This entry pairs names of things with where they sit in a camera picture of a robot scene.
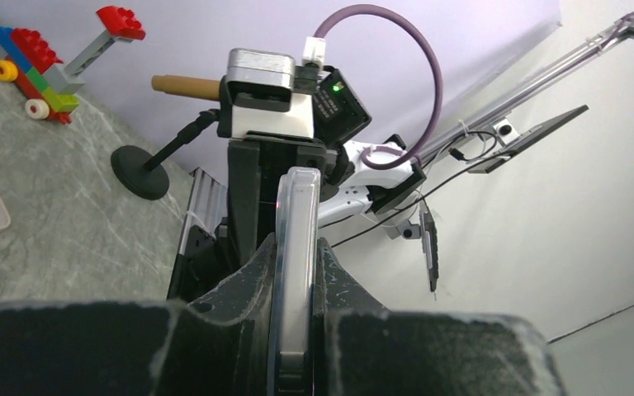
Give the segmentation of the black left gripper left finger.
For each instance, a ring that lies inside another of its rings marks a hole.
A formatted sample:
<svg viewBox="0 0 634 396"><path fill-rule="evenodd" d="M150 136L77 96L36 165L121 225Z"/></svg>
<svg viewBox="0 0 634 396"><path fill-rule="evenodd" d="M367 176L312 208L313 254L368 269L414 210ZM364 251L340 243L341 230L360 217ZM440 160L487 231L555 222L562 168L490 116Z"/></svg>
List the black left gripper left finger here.
<svg viewBox="0 0 634 396"><path fill-rule="evenodd" d="M191 303L0 304L0 395L264 395L276 255Z"/></svg>

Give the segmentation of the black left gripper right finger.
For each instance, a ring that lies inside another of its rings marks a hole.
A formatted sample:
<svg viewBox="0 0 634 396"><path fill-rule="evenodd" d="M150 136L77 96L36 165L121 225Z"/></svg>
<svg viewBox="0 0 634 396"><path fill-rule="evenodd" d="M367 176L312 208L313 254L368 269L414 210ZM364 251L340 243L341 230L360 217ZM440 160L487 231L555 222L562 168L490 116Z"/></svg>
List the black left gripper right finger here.
<svg viewBox="0 0 634 396"><path fill-rule="evenodd" d="M316 246L318 395L563 395L545 338L507 314L387 309Z"/></svg>

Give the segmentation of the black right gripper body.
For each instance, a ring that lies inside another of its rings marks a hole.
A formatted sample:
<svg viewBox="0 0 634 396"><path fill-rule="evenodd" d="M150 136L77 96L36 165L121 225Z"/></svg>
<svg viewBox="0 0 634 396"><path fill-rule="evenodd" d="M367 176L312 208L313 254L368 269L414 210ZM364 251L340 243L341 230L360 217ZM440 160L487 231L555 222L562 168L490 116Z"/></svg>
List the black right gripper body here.
<svg viewBox="0 0 634 396"><path fill-rule="evenodd" d="M226 192L201 169L194 171L168 299L193 301L249 260L275 230L278 185L290 168L320 170L321 201L336 196L338 186L354 173L341 122L329 130L331 121L317 108L326 99L330 79L340 76L332 66L326 72L321 78L314 65L296 67L293 92L307 97L313 137L296 136L294 127L282 133L253 120L248 136L229 144Z"/></svg>

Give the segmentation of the phone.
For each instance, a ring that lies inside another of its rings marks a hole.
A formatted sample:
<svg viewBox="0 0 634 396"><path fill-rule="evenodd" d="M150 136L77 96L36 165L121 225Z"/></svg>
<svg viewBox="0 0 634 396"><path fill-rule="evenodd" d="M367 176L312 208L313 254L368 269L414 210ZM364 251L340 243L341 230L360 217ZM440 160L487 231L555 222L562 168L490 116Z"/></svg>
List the phone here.
<svg viewBox="0 0 634 396"><path fill-rule="evenodd" d="M277 256L267 354L267 395L311 393L311 320L320 171L293 167L277 192Z"/></svg>

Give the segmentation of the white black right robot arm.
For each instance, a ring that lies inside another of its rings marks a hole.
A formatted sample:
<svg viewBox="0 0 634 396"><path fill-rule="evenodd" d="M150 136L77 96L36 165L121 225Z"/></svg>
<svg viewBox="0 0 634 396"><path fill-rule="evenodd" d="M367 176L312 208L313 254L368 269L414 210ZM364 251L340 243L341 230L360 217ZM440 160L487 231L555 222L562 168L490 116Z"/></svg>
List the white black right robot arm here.
<svg viewBox="0 0 634 396"><path fill-rule="evenodd" d="M383 214L408 200L424 181L397 137L383 144L350 140L347 129L367 113L336 69L319 66L232 66L220 80L155 76L155 90L217 101L181 131L188 141L210 125L229 141L226 215L203 232L198 249L176 261L168 297L192 301L242 267L273 233L278 184L292 167L317 172L318 225L354 215Z"/></svg>

